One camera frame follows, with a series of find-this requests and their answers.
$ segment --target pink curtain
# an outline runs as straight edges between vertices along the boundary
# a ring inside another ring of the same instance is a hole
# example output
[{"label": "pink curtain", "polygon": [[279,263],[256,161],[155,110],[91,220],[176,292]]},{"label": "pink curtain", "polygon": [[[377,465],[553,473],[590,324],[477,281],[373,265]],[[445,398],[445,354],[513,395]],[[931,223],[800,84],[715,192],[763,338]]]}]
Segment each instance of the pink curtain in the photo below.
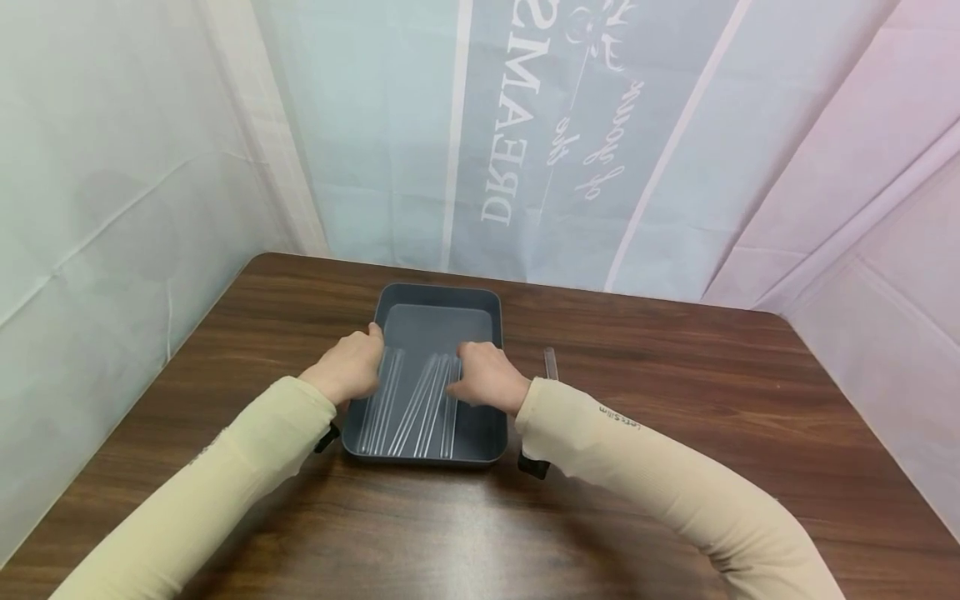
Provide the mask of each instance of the pink curtain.
[{"label": "pink curtain", "polygon": [[704,295],[786,317],[960,538],[960,2],[903,0]]}]

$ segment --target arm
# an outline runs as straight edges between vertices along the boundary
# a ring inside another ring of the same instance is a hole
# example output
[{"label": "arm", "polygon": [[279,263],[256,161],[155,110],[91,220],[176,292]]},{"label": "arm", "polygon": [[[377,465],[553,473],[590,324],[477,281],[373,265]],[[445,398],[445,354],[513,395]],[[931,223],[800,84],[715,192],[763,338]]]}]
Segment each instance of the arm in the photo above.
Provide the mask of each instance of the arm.
[{"label": "arm", "polygon": [[732,600],[843,599],[803,526],[743,477],[559,381],[531,382],[492,345],[460,355],[452,394],[515,415],[527,456],[635,502],[696,545]]},{"label": "arm", "polygon": [[153,493],[66,578],[51,600],[167,600],[250,506],[296,475],[336,404],[376,387],[383,336],[344,338],[300,378],[283,377]]}]

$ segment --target person's left hand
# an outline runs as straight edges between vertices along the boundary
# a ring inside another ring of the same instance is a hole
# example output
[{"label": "person's left hand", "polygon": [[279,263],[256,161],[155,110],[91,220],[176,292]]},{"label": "person's left hand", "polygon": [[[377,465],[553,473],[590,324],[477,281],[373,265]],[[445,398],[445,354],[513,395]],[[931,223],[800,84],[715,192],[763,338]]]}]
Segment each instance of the person's left hand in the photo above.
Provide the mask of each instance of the person's left hand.
[{"label": "person's left hand", "polygon": [[371,323],[369,334],[354,331],[340,338],[317,364],[300,374],[300,380],[317,388],[336,406],[376,391],[382,356],[383,331]]}]

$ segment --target black clip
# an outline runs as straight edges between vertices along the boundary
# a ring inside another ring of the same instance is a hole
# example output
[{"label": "black clip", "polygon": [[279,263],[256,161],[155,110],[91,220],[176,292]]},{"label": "black clip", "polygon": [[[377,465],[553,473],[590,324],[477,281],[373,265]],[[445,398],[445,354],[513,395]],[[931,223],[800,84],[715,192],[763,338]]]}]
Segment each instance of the black clip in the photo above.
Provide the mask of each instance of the black clip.
[{"label": "black clip", "polygon": [[340,437],[340,429],[334,425],[330,424],[330,430],[326,432],[326,435],[320,438],[320,441],[317,442],[317,445],[313,446],[314,454],[320,454],[324,449],[330,445],[331,442]]},{"label": "black clip", "polygon": [[526,474],[533,475],[541,481],[546,479],[546,472],[550,469],[550,463],[547,461],[535,461],[532,458],[527,458],[523,452],[520,452],[520,455],[516,457],[516,466]]}]

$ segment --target wrist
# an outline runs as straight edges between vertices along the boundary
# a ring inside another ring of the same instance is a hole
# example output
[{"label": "wrist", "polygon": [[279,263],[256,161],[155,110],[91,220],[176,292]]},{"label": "wrist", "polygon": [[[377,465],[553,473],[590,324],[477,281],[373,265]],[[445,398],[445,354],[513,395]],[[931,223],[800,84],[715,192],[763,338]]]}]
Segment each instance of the wrist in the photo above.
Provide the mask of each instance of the wrist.
[{"label": "wrist", "polygon": [[301,373],[298,379],[320,392],[321,396],[329,400],[334,406],[339,406],[349,399],[344,394],[342,386],[330,377],[317,376],[307,370]]},{"label": "wrist", "polygon": [[516,417],[519,414],[520,409],[523,408],[523,401],[527,398],[527,394],[530,393],[530,386],[532,381],[527,379],[524,376],[520,376],[516,381],[511,385],[511,391],[508,393],[508,402],[507,402],[507,414],[511,417]]}]

